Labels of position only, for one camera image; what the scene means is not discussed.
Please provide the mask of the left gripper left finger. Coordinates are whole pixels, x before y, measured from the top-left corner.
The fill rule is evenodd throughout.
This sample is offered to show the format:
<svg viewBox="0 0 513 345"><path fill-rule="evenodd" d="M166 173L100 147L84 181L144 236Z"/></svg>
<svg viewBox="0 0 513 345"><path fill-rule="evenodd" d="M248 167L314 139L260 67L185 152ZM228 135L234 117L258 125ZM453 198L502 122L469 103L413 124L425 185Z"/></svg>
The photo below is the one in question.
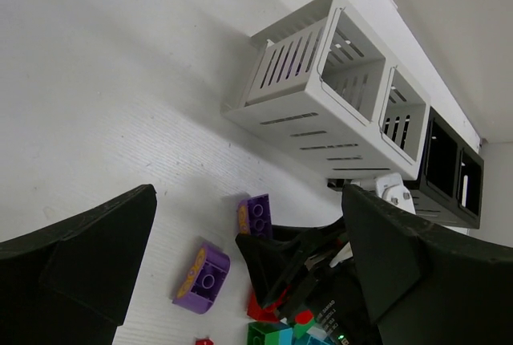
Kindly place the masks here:
<svg viewBox="0 0 513 345"><path fill-rule="evenodd" d="M111 344L156 215L140 185L1 244L3 344Z"/></svg>

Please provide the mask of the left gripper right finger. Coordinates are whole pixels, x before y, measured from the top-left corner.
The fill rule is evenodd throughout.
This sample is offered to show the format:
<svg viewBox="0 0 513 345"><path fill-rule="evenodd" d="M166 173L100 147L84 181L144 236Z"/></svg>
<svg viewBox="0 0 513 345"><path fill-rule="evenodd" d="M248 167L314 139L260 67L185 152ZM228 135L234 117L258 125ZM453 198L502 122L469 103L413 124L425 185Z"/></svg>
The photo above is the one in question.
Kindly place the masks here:
<svg viewBox="0 0 513 345"><path fill-rule="evenodd" d="M356 185L341 208L384 344L510 344L512 249L403 211Z"/></svg>

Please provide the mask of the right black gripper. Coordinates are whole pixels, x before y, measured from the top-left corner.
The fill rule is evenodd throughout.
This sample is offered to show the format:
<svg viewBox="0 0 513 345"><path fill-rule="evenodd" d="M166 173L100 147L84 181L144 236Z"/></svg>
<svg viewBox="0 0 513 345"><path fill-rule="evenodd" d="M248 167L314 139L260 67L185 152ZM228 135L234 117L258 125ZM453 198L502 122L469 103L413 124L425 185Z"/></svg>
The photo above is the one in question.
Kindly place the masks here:
<svg viewBox="0 0 513 345"><path fill-rule="evenodd" d="M272 307L279 319L310 310L336 344L381 342L354 260L331 263L349 246L344 219L309 228L273 225L270 238L239 233L236 245L260 307Z"/></svg>

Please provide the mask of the red rectangular lego brick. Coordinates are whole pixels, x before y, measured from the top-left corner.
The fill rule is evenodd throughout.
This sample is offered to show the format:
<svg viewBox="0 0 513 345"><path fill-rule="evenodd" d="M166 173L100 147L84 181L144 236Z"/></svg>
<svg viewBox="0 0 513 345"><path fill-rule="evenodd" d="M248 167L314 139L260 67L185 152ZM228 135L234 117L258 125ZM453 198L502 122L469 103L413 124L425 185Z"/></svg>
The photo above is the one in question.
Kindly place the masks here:
<svg viewBox="0 0 513 345"><path fill-rule="evenodd" d="M277 315L277 309L282 305L282 298L275 303L262 308L257 301L254 289L251 289L246 314L249 318L262 323L278 323L280 319Z"/></svg>

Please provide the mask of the purple lego brick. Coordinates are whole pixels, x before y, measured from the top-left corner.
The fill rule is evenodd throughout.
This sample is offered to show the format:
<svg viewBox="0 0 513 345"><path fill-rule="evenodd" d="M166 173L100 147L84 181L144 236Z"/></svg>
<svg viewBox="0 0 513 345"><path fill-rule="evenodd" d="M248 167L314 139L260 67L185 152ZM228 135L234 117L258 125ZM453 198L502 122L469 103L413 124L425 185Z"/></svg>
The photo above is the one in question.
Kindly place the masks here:
<svg viewBox="0 0 513 345"><path fill-rule="evenodd" d="M273 227L269 195L251 197L247 200L248 223L250 234L255 237L271 239Z"/></svg>

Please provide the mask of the purple lego with orange print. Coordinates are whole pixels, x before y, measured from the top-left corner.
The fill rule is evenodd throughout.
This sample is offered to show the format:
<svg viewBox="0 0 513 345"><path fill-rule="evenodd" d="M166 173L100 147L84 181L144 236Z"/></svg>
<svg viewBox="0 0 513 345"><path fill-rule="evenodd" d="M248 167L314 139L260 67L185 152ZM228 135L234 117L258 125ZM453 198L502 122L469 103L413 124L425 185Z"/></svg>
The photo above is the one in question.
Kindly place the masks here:
<svg viewBox="0 0 513 345"><path fill-rule="evenodd" d="M172 303L198 315L208 312L228 276L231 261L209 241L203 241Z"/></svg>

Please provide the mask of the small red lego brick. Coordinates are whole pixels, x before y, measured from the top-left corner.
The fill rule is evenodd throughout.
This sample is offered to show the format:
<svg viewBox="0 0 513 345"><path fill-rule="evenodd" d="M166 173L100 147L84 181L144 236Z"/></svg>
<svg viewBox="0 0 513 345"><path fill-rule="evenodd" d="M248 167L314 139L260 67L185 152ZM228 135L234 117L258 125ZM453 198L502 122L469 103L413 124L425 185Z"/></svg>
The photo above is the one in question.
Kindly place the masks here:
<svg viewBox="0 0 513 345"><path fill-rule="evenodd" d="M214 342L210 338L201 338L201 339L196 339L194 344L195 345L214 345Z"/></svg>

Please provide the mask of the red rounded lego brick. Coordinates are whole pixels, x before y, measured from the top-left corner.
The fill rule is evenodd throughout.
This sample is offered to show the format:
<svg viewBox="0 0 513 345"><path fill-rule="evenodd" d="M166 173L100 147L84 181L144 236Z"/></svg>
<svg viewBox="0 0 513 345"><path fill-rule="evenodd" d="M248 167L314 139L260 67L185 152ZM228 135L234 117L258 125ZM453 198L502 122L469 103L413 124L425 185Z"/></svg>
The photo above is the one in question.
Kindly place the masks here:
<svg viewBox="0 0 513 345"><path fill-rule="evenodd" d="M315 318L311 310L303 310L295 316L294 322L296 326L311 327L315 324Z"/></svg>

